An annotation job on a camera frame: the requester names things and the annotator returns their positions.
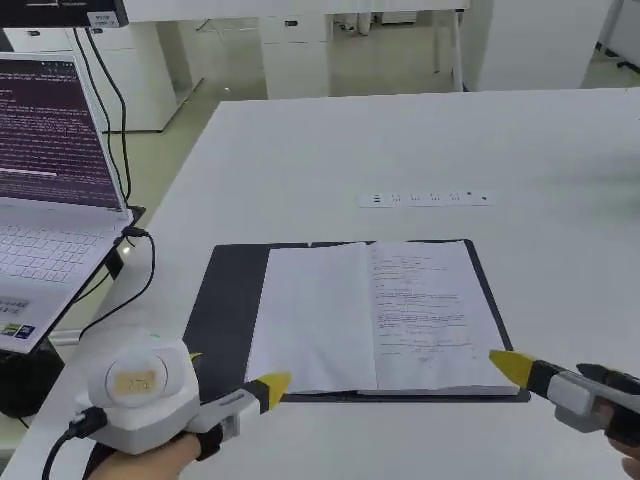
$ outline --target laptop screen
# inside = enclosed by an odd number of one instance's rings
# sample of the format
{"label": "laptop screen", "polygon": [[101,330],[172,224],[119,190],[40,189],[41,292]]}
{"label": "laptop screen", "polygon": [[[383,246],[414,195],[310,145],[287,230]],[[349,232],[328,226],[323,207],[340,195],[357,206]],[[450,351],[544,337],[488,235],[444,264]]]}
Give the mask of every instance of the laptop screen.
{"label": "laptop screen", "polygon": [[73,62],[0,59],[0,197],[120,209]]}

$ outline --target power outlet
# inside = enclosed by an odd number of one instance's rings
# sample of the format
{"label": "power outlet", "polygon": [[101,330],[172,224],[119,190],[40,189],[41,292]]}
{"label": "power outlet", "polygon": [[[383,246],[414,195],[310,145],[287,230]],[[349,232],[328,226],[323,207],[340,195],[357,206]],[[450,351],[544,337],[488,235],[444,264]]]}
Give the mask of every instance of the power outlet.
{"label": "power outlet", "polygon": [[491,205],[489,196],[474,191],[449,193],[376,193],[358,197],[361,208],[397,207],[484,207]]}

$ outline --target hand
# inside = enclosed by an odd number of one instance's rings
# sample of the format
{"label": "hand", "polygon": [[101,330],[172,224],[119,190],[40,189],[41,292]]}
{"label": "hand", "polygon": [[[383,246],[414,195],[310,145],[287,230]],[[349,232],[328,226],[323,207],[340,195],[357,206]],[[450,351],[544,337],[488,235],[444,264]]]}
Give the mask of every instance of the hand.
{"label": "hand", "polygon": [[633,480],[640,480],[640,448],[627,447],[625,444],[609,440],[609,443],[623,453],[627,458],[622,459],[622,468]]}
{"label": "hand", "polygon": [[200,442],[193,435],[160,448],[131,456],[114,453],[89,480],[176,480],[182,470],[200,456]]}

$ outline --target notebook page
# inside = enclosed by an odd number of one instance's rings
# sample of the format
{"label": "notebook page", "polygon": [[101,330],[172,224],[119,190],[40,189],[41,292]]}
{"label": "notebook page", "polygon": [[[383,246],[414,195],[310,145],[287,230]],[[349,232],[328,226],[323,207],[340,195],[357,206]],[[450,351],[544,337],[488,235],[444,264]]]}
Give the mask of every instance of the notebook page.
{"label": "notebook page", "polygon": [[364,243],[271,250],[247,379],[286,370],[289,393],[375,389]]}
{"label": "notebook page", "polygon": [[488,359],[504,344],[464,242],[369,251],[378,390],[511,386]]}

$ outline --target laptop keyboard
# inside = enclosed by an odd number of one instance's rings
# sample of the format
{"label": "laptop keyboard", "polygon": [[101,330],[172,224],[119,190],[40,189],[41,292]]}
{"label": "laptop keyboard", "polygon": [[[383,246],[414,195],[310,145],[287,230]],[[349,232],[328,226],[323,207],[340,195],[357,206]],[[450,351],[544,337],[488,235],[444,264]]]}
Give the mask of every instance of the laptop keyboard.
{"label": "laptop keyboard", "polygon": [[67,283],[101,237],[98,232],[0,225],[0,277]]}

